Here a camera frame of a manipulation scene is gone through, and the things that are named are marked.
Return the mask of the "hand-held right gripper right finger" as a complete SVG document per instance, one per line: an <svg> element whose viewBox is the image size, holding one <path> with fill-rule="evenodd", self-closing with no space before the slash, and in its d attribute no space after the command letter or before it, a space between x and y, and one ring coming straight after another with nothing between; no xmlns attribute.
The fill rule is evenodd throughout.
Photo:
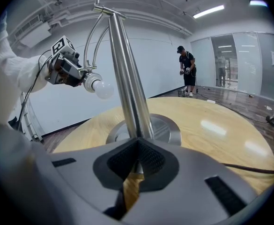
<svg viewBox="0 0 274 225"><path fill-rule="evenodd" d="M257 197L238 174L204 153L150 139L138 146L145 179L128 224L220 224Z"/></svg>

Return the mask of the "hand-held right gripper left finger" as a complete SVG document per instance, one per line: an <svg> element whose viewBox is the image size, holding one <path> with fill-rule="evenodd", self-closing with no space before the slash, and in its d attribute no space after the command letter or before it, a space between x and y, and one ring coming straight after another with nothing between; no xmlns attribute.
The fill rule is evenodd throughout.
<svg viewBox="0 0 274 225"><path fill-rule="evenodd" d="M136 154L137 139L95 148L48 154L42 145L32 151L49 211L43 225L138 225L140 210L126 211L123 182L129 172L123 161Z"/></svg>

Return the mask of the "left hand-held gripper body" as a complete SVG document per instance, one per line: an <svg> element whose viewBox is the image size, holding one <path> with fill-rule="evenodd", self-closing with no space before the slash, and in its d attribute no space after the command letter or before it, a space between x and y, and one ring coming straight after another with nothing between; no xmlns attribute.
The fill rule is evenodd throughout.
<svg viewBox="0 0 274 225"><path fill-rule="evenodd" d="M71 60L77 67L80 67L80 55L75 50L72 42L66 36L63 36L51 46L51 52L52 58L47 62L48 75L45 77L45 80L51 84L79 84L79 78L68 75L61 68L64 57Z"/></svg>

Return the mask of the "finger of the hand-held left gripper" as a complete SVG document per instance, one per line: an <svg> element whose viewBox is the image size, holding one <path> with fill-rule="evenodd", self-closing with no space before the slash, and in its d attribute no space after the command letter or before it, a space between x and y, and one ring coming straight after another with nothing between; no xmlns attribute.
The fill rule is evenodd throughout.
<svg viewBox="0 0 274 225"><path fill-rule="evenodd" d="M61 68L64 72L74 78L82 78L83 73L81 72L81 68L77 67L71 60L66 57L63 58L63 62L61 64Z"/></svg>

